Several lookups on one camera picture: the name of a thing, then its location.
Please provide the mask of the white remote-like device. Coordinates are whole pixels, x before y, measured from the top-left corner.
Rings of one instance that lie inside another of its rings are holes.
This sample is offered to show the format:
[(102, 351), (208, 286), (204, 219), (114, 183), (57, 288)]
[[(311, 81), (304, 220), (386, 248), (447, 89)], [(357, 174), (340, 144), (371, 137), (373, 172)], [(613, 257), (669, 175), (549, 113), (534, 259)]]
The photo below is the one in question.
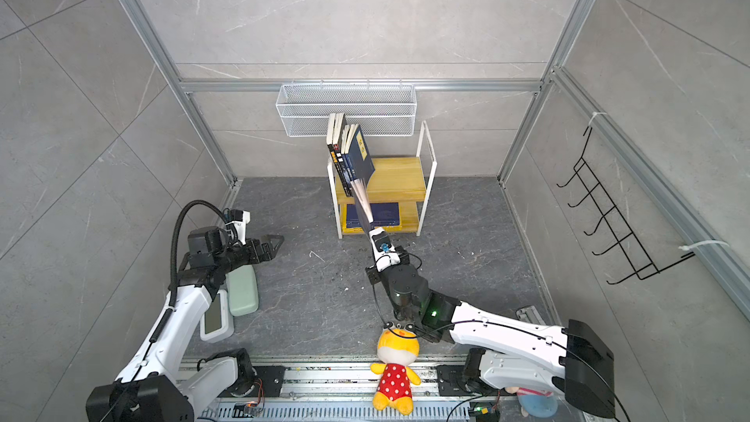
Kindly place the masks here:
[(528, 324), (534, 324), (534, 325), (546, 324), (546, 322), (544, 322), (541, 314), (539, 314), (535, 306), (527, 306), (527, 307), (517, 309), (516, 316), (518, 320), (520, 320), (521, 322), (527, 322)]

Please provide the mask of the blue book hidden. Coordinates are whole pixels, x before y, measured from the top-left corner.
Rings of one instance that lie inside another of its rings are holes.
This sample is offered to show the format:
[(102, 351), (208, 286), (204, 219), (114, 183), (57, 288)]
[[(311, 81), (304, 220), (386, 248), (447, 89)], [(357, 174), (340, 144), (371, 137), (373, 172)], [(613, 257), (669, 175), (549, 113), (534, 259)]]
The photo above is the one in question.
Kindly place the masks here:
[[(374, 203), (371, 205), (371, 209), (373, 221), (370, 224), (373, 228), (400, 226), (400, 205), (397, 202)], [(345, 226), (347, 229), (359, 229), (361, 227), (355, 205), (347, 207)]]

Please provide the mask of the blue book Lunyu label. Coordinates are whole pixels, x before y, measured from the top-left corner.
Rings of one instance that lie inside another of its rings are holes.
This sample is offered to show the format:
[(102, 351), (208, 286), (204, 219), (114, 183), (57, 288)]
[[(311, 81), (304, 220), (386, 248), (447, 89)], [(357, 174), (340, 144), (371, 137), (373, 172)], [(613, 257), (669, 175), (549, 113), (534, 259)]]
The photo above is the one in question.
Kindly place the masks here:
[(367, 186), (376, 169), (372, 160), (372, 156), (370, 154), (370, 150), (365, 141), (363, 131), (361, 130), (361, 125), (359, 125), (359, 134), (355, 136), (355, 143), (357, 144), (357, 148), (359, 149), (359, 156), (361, 157), (359, 159), (361, 161), (361, 165), (359, 167), (363, 170), (363, 174), (359, 179), (362, 179)]

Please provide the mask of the white wooden two-tier shelf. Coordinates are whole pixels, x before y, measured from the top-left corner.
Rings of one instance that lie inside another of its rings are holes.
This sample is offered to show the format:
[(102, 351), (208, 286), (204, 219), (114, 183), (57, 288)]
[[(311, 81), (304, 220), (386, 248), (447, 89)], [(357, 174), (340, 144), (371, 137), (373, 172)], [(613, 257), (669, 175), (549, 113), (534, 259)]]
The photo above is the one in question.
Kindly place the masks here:
[[(421, 124), (415, 156), (376, 157), (373, 150), (370, 148), (369, 150), (376, 169), (366, 186), (370, 204), (397, 202), (400, 205), (400, 226), (385, 227), (384, 229), (387, 232), (420, 234), (438, 166), (435, 148), (427, 124)], [(345, 226), (347, 207), (355, 205), (355, 196), (347, 197), (344, 193), (330, 152), (328, 152), (327, 172), (338, 236), (362, 234), (362, 228), (347, 229)]]

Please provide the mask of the striped plush doll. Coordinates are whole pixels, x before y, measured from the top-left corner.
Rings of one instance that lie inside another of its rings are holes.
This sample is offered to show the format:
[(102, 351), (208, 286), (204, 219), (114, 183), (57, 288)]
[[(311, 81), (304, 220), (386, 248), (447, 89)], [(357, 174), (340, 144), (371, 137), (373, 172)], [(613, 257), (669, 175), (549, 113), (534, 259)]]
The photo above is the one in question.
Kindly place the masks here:
[(521, 416), (528, 418), (551, 418), (558, 412), (559, 403), (552, 392), (540, 392), (537, 390), (506, 387), (505, 391), (518, 398), (521, 406)]

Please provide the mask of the yellow plush toy red dress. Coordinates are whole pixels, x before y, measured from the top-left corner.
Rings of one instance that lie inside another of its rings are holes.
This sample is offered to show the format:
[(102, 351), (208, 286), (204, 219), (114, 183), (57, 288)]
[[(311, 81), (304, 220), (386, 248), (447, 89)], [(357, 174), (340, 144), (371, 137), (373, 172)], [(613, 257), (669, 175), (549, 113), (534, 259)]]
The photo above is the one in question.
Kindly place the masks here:
[(378, 363), (370, 370), (380, 376), (376, 392), (372, 398), (373, 408), (383, 411), (394, 408), (404, 416), (414, 410), (413, 386), (420, 386), (421, 378), (411, 366), (420, 353), (420, 345), (415, 333), (405, 329), (384, 329), (377, 344)]

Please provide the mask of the pale green case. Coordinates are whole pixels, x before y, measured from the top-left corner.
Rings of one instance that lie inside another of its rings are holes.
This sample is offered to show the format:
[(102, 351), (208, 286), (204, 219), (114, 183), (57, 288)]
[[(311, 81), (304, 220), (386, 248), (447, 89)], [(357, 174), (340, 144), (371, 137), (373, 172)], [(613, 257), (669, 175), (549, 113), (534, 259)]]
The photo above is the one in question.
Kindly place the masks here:
[(242, 266), (227, 275), (229, 309), (234, 317), (255, 313), (260, 305), (259, 289), (255, 269)]

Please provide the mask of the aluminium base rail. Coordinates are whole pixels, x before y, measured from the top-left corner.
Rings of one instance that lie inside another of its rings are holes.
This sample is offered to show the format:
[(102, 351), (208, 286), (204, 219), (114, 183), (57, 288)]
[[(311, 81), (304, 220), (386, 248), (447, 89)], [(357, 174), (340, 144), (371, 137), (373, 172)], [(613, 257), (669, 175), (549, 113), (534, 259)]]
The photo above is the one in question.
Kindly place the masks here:
[(427, 356), (398, 376), (373, 356), (255, 357), (248, 395), (224, 392), (198, 421), (529, 421), (514, 392), (470, 392), (461, 355)]

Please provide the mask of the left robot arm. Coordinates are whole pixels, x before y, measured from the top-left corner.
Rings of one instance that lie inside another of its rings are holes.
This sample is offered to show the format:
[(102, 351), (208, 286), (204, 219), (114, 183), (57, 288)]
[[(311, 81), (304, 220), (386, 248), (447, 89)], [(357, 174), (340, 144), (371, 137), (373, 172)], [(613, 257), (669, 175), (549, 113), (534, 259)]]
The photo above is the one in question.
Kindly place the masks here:
[(216, 353), (185, 381), (177, 378), (189, 340), (214, 303), (227, 275), (271, 261), (283, 236), (230, 243), (217, 227), (192, 231), (189, 251), (173, 275), (176, 283), (158, 320), (115, 381), (95, 388), (85, 410), (91, 421), (193, 421), (220, 394), (244, 397), (258, 386), (246, 350)]

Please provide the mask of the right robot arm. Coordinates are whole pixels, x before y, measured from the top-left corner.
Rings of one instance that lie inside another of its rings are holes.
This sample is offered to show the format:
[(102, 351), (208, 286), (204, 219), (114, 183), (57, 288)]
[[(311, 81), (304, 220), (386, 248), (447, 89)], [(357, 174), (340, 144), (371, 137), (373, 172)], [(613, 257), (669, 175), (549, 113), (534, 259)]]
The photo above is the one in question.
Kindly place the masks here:
[(431, 289), (410, 265), (365, 271), (371, 284), (383, 285), (398, 320), (416, 320), (404, 329), (384, 325), (379, 361), (371, 367), (381, 377), (375, 408), (412, 406), (412, 389), (421, 382), (412, 365), (425, 339), (471, 347), (463, 373), (469, 393), (517, 388), (562, 396), (585, 413), (615, 418), (613, 351), (589, 324), (534, 324), (494, 315)]

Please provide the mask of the black wolf cover book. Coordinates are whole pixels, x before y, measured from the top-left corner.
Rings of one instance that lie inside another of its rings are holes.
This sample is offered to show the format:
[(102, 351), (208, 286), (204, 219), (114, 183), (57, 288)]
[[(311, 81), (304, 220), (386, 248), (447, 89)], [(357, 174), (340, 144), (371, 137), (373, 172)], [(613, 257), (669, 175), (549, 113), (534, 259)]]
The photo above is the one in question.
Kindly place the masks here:
[(346, 125), (345, 113), (334, 113), (330, 150), (335, 154), (334, 165), (340, 175), (343, 190), (347, 197), (353, 197), (354, 190), (352, 187), (351, 172), (349, 164), (343, 155), (343, 139)]

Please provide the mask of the blue book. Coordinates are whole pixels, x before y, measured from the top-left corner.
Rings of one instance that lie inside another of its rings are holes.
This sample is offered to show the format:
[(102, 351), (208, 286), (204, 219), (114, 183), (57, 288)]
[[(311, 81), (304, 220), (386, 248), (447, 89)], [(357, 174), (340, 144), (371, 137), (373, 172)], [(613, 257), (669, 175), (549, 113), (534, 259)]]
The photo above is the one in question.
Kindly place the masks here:
[(363, 175), (363, 170), (359, 167), (361, 165), (361, 161), (359, 160), (361, 157), (355, 143), (355, 136), (357, 134), (359, 134), (359, 125), (348, 124), (343, 130), (341, 146), (341, 153), (347, 170), (346, 178), (352, 191), (355, 189), (355, 180)]
[(373, 214), (366, 185), (362, 179), (355, 179), (352, 183), (352, 189), (355, 196), (355, 209), (357, 209), (359, 224), (361, 224), (363, 232), (368, 234), (372, 230)]

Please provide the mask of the white thermometer display device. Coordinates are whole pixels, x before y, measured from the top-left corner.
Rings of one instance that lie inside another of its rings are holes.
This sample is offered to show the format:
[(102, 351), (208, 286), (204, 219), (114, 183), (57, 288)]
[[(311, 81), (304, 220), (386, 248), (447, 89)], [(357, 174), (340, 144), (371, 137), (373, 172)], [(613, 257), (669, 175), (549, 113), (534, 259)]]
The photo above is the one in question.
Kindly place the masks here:
[(217, 343), (234, 334), (234, 316), (230, 312), (229, 294), (220, 289), (200, 322), (200, 340)]

